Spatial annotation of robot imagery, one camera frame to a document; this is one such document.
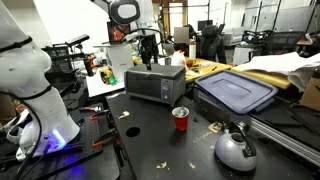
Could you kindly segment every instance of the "toaster oven knob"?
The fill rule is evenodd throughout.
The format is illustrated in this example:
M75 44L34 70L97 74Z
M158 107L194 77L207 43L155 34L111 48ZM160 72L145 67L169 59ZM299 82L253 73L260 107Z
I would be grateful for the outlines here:
M169 91L169 86L168 85L163 85L162 89L165 90L165 91Z

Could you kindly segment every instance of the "red cup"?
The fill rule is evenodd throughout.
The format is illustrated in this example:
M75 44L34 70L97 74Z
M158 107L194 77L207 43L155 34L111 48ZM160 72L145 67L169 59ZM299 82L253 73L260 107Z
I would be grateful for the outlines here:
M188 127L189 109L185 107L177 107L172 110L174 123L179 131L185 131Z

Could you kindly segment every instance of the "cardboard box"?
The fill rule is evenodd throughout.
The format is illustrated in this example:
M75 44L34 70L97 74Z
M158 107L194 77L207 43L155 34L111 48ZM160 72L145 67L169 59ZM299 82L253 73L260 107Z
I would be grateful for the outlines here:
M312 75L300 104L320 112L320 68Z

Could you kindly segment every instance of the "blue led light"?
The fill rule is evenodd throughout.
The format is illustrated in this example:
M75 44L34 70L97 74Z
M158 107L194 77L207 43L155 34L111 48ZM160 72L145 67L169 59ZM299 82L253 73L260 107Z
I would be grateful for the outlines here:
M59 141L59 146L63 146L66 143L66 141L62 138L61 134L56 129L54 129L52 133Z

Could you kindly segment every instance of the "computer monitor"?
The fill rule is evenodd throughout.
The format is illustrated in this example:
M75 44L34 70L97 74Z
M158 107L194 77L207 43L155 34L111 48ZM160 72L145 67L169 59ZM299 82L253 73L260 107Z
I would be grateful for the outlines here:
M212 20L204 20L204 21L198 21L198 31L202 31L202 29L206 26L212 25Z
M174 43L189 44L189 27L174 27Z

